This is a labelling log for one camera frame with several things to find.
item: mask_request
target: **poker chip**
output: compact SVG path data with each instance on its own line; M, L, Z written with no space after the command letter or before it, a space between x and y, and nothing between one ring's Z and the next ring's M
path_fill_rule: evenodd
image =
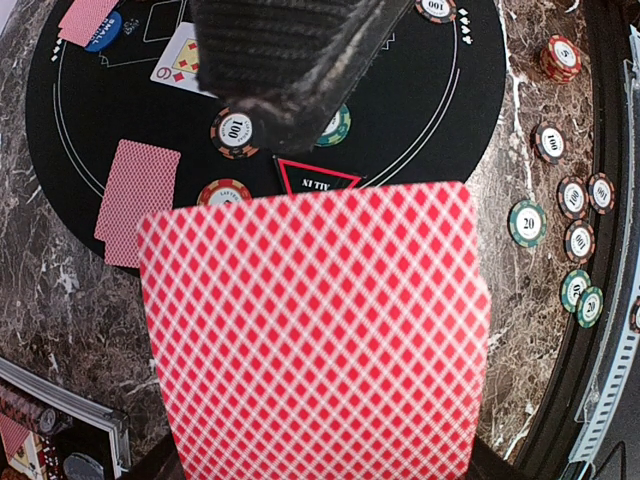
M540 123L533 130L532 137L536 155L545 162L558 165L564 158L567 142L564 133L555 123Z
M211 141L231 160L249 158L258 152L252 145L253 124L248 115L223 109L211 125Z
M111 12L84 49L89 53L102 52L118 38L122 25L122 16L118 12Z
M583 328L591 328L600 318L604 296L598 287L588 287L582 292L576 306L576 317Z
M604 173L594 173L589 178L589 202L600 215L613 211L616 189Z
M450 23L456 18L453 0L415 0L416 10L433 23Z
M564 250L572 262L587 263L596 251L596 237L591 225L584 220L576 220L569 225L564 234Z
M640 312L640 297L636 297L629 315L629 327L635 333L640 333L640 315L638 315L638 312Z
M231 178L216 180L202 189L198 205L222 205L251 200L249 189Z
M318 147L332 147L337 145L347 138L350 128L351 114L347 106L343 105L340 107L340 110L335 113L329 125L327 125L327 128L324 129L322 136L316 141L316 145Z
M587 189L579 177L565 177L558 184L558 205L565 217L580 220L587 215Z
M567 84L582 69L580 50L566 38L553 35L540 52L540 67L550 79Z
M547 216L540 205L523 200L509 213L509 232L521 247L535 247L547 233Z
M591 278L584 270L573 270L564 277L560 298L562 306L570 313L574 313L578 306L580 295L591 286Z

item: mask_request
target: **red triangle logo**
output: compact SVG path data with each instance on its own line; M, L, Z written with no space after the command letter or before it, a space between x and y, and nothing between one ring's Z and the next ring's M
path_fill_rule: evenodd
M329 168L276 158L282 186L289 195L307 192L355 188L361 175L339 172Z

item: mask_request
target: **brown marble tabletop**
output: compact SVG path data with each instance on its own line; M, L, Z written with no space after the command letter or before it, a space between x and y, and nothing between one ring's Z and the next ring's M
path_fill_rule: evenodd
M126 412L135 462L169 431L139 280L106 266L65 228L42 194L27 147L29 63L54 3L18 0L0 37L0 356ZM505 99L493 139L467 185L479 213L481 270L493 297L478 433L513 461L566 326L558 288L572 265L562 247L567 220L555 204L555 191L562 177L590 171L593 107L579 5L564 0L496 0L496 5L507 43ZM545 79L537 67L536 55L554 33L582 51L583 72L568 86ZM565 165L534 159L528 136L542 119L564 128L571 144ZM511 206L525 198L539 202L548 217L547 236L533 249L518 247L506 228Z

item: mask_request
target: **black felt table layout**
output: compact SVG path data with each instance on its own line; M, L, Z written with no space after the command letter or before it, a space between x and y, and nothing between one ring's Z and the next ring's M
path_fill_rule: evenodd
M284 194L273 152L229 160L209 129L223 105L154 83L151 72L181 0L121 2L125 31L101 54L58 42L71 4L59 0L36 47L27 90L27 135L42 189L65 225L104 255L93 231L121 139L181 152L174 207L194 205L208 183L232 178L253 197ZM459 2L453 23L411 9L347 100L351 129L332 147L287 157L364 176L360 187L465 181L493 133L504 93L505 50L492 0Z

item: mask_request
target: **red playing card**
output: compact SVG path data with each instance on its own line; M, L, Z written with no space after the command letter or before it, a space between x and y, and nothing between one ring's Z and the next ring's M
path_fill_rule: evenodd
M459 478L490 298L462 184L148 216L140 273L189 478Z
M0 413L0 435L7 462L10 462L29 436L29 430Z
M118 0L75 0L58 24L62 29L58 36L86 47L117 3Z
M94 232L106 243L106 263L138 267L137 224L149 213L172 208L179 160L173 150L120 141Z

